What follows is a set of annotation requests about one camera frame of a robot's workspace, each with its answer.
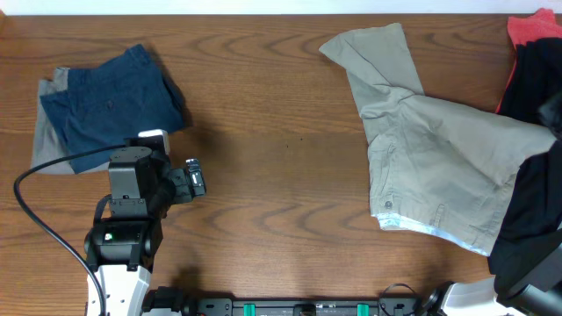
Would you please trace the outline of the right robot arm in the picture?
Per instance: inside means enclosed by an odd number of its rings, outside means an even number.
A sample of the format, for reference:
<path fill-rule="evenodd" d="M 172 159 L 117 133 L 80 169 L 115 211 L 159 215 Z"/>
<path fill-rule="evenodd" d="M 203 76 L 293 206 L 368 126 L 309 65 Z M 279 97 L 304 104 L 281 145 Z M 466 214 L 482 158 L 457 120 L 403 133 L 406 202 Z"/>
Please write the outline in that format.
<path fill-rule="evenodd" d="M 561 313 L 561 142 L 520 169 L 501 233 L 488 259 L 491 284 L 446 283 L 418 315 Z"/>

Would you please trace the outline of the khaki shorts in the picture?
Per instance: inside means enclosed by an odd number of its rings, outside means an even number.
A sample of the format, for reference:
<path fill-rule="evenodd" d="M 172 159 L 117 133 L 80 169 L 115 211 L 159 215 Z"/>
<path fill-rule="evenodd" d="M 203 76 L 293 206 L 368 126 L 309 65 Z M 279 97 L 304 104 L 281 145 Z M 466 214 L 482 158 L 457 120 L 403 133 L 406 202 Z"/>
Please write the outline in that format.
<path fill-rule="evenodd" d="M 321 52 L 346 71 L 368 142 L 370 212 L 490 255 L 517 173 L 548 152 L 544 127 L 424 94 L 400 24 L 341 33 Z"/>

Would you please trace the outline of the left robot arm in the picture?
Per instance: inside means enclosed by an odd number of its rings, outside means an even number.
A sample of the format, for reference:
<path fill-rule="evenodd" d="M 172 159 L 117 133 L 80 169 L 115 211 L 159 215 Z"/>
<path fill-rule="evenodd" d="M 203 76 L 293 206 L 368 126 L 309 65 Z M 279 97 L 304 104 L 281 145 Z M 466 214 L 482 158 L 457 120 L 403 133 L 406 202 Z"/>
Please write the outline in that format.
<path fill-rule="evenodd" d="M 169 208 L 206 193 L 199 161 L 174 169 L 162 151 L 125 147 L 111 154 L 109 177 L 111 193 L 98 202 L 84 241 L 93 272 L 86 315 L 191 314 L 180 290 L 149 284 Z"/>

